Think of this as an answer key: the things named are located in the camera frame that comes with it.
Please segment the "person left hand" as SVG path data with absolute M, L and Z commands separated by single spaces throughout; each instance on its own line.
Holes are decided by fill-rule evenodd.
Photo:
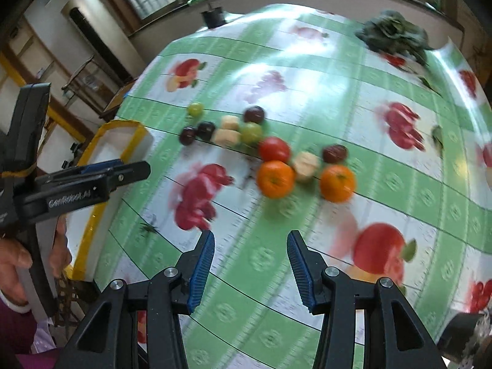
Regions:
M 54 277 L 60 278 L 62 270 L 72 260 L 66 237 L 66 218 L 60 216 L 54 235 L 54 245 L 49 258 Z M 16 240 L 1 239 L 1 291 L 9 302 L 19 307 L 27 305 L 25 290 L 19 281 L 17 269 L 29 269 L 33 260 L 29 252 Z

